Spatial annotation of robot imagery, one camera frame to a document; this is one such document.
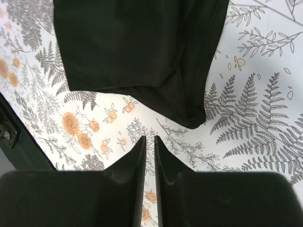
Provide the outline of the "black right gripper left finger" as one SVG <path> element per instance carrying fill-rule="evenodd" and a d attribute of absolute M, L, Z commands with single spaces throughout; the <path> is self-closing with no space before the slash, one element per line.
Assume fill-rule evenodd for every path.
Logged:
<path fill-rule="evenodd" d="M 138 227 L 146 138 L 103 171 L 11 171 L 0 179 L 3 227 Z"/>

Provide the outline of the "black t shirt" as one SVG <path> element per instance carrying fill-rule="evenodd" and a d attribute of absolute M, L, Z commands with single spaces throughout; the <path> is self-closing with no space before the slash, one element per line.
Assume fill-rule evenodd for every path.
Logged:
<path fill-rule="evenodd" d="M 132 96 L 188 129 L 204 93 L 226 0 L 56 0 L 53 24 L 68 86 Z"/>

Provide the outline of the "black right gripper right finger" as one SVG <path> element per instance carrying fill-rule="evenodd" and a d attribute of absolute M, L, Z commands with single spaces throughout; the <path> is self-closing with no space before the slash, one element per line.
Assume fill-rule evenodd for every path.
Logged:
<path fill-rule="evenodd" d="M 297 227 L 300 204 L 275 172 L 196 172 L 154 139 L 161 227 Z"/>

